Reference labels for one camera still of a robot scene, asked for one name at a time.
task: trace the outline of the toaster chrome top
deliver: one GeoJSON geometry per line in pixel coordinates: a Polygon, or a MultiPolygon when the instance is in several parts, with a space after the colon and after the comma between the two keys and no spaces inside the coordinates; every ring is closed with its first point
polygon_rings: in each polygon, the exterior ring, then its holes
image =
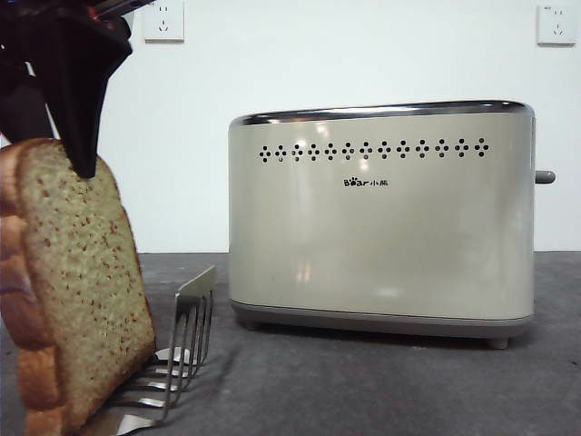
{"type": "Polygon", "coordinates": [[[385,104],[376,106],[306,109],[299,111],[251,114],[236,118],[230,128],[252,124],[297,123],[305,121],[372,118],[382,116],[482,114],[482,113],[535,113],[527,104],[503,100],[474,100],[437,103],[385,104]]]}

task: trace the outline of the toaster ventilation hole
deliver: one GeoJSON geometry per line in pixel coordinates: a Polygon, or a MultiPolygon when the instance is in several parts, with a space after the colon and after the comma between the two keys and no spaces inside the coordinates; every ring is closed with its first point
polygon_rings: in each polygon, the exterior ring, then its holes
{"type": "Polygon", "coordinates": [[[427,159],[430,156],[444,158],[448,154],[456,155],[457,157],[464,157],[471,151],[477,157],[484,157],[490,146],[486,144],[484,137],[478,138],[474,141],[474,145],[469,145],[465,138],[458,138],[457,141],[452,141],[448,144],[444,138],[438,138],[433,141],[433,146],[430,147],[430,141],[427,139],[420,139],[415,144],[410,144],[406,139],[399,139],[395,141],[397,144],[392,148],[390,144],[394,142],[385,140],[377,144],[377,148],[369,141],[364,141],[359,146],[352,142],[346,142],[341,145],[334,143],[327,144],[307,144],[301,146],[300,144],[292,144],[286,146],[284,144],[277,144],[270,148],[264,145],[258,153],[258,156],[264,163],[268,161],[284,162],[291,157],[292,161],[300,162],[301,158],[306,158],[309,161],[333,161],[334,159],[351,160],[353,157],[362,158],[364,160],[379,158],[382,160],[389,159],[389,156],[396,153],[395,156],[399,159],[406,159],[408,156],[416,156],[419,159],[427,159]]]}

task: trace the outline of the toast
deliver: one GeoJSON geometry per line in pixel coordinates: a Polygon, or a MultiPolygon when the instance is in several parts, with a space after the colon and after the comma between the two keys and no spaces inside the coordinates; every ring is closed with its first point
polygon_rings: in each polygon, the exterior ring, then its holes
{"type": "Polygon", "coordinates": [[[82,179],[59,141],[0,150],[0,311],[19,348],[25,434],[79,430],[155,351],[113,175],[82,179]]]}

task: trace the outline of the electrical socket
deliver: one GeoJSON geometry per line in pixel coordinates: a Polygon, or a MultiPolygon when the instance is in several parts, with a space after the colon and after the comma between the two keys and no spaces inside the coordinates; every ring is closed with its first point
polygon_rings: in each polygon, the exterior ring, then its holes
{"type": "Polygon", "coordinates": [[[142,10],[145,42],[183,42],[183,0],[155,0],[142,10]]]}
{"type": "Polygon", "coordinates": [[[574,45],[577,10],[574,5],[539,5],[537,7],[537,44],[574,45]]]}

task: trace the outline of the dark gray mat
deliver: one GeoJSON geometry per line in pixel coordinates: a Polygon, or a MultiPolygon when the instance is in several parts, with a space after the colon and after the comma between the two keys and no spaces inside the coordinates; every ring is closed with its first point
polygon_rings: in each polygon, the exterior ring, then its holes
{"type": "MultiPolygon", "coordinates": [[[[190,259],[142,256],[160,345],[177,284],[207,263],[190,259]]],[[[505,351],[479,340],[249,332],[220,284],[206,365],[168,426],[143,434],[580,435],[581,253],[537,253],[536,280],[536,319],[505,351]]],[[[5,334],[2,345],[2,434],[16,435],[15,350],[5,334]]]]}

